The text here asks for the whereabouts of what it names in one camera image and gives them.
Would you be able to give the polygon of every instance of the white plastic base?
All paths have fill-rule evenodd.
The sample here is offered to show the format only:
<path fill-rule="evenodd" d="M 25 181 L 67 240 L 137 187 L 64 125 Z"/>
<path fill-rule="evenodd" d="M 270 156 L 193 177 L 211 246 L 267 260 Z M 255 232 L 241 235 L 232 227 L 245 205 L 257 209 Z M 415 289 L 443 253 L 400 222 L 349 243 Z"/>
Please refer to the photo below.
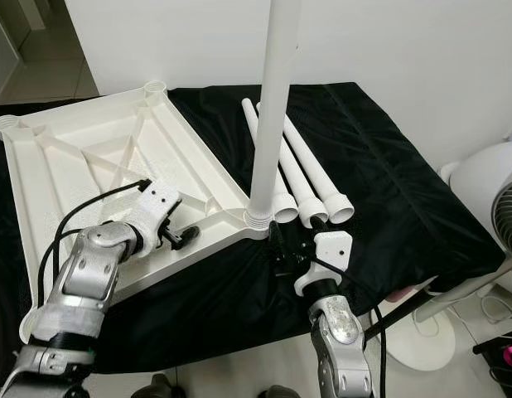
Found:
<path fill-rule="evenodd" d="M 245 223 L 249 199 L 165 89 L 164 83 L 151 82 L 121 94 L 0 118 L 33 303 L 41 257 L 63 216 L 102 192 L 143 178 L 180 192 L 182 204 L 170 217 L 171 229 L 199 226 L 201 233 L 181 250 L 165 244 L 148 257 L 123 265 L 114 303 L 238 240 L 267 236 L 268 223 L 263 228 Z M 66 229 L 121 220 L 139 194 L 132 190 L 97 202 L 74 216 Z M 72 243 L 72 236 L 63 241 L 61 263 Z M 51 287 L 51 272 L 46 272 L 46 298 Z M 24 342 L 33 313 L 21 325 Z"/>
<path fill-rule="evenodd" d="M 399 303 L 383 301 L 379 305 L 381 315 L 385 316 L 398 307 Z M 374 311 L 370 312 L 370 319 L 372 323 L 377 322 Z M 388 354 L 417 371 L 443 368 L 455 354 L 455 330 L 451 321 L 442 312 L 416 325 L 412 314 L 409 314 L 387 329 Z"/>

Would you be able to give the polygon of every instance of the black cloth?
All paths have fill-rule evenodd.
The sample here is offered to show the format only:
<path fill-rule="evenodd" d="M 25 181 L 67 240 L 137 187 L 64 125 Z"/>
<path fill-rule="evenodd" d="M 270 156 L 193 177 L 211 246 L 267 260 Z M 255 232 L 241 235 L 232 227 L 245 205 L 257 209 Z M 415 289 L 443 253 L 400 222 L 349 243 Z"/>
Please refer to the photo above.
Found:
<path fill-rule="evenodd" d="M 240 101 L 258 102 L 259 90 L 168 93 L 247 194 L 254 146 Z M 287 113 L 355 206 L 340 226 L 354 236 L 349 270 L 378 301 L 434 275 L 434 288 L 445 290 L 497 269 L 500 248 L 358 85 L 294 85 Z M 14 212 L 9 217 L 16 224 Z M 312 240 L 299 220 L 281 229 L 293 251 Z M 97 371 L 155 371 L 308 331 L 306 304 L 292 288 L 297 276 L 276 277 L 275 257 L 266 241 L 242 240 L 113 306 L 99 337 Z M 9 266 L 21 273 L 24 264 Z M 355 313 L 372 307 L 357 287 L 341 289 Z"/>

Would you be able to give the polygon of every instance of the tiled floor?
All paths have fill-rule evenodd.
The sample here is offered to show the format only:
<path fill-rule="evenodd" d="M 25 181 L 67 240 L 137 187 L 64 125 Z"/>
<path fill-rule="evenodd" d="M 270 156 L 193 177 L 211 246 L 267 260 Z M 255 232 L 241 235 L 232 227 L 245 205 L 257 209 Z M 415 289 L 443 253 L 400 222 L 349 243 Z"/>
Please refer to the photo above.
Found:
<path fill-rule="evenodd" d="M 490 379 L 488 365 L 473 355 L 476 342 L 484 342 L 512 330 L 512 322 L 490 325 L 482 316 L 474 296 L 455 307 L 463 323 L 448 314 L 456 334 L 456 351 L 451 362 L 438 371 L 415 371 L 388 357 L 387 397 L 503 398 Z M 366 350 L 375 388 L 379 388 L 379 349 L 372 339 Z M 171 382 L 175 370 L 167 371 Z M 295 389 L 302 398 L 318 398 L 316 354 L 308 335 L 274 342 L 177 368 L 178 382 L 191 398 L 256 398 L 272 384 Z M 152 373 L 91 375 L 85 382 L 92 396 L 119 398 L 149 384 Z"/>
<path fill-rule="evenodd" d="M 80 41 L 62 4 L 56 9 L 47 29 L 31 31 L 22 43 L 19 52 L 23 65 L 7 83 L 0 96 L 0 104 L 99 95 Z"/>

